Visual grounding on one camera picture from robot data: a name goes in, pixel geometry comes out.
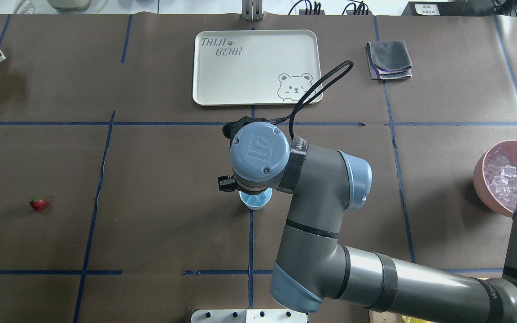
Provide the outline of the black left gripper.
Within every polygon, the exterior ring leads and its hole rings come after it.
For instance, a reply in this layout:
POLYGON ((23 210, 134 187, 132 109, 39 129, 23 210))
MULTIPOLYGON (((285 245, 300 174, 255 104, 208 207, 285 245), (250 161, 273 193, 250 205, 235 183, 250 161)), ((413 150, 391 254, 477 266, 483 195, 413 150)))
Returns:
POLYGON ((234 175, 219 176, 217 182, 220 192, 235 192, 237 190, 237 180, 234 175))

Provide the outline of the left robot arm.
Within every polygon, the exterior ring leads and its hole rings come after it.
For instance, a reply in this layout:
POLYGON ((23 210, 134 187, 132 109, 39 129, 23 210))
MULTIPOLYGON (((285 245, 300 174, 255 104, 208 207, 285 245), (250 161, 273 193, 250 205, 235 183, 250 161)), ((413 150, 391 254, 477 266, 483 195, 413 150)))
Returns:
POLYGON ((293 196, 270 286, 281 306, 315 313, 329 298, 438 323, 517 323, 517 207, 501 278, 452 274, 339 244, 345 211, 371 190, 366 160, 287 139, 262 118, 226 123, 222 133, 233 171, 218 178, 222 192, 293 196))

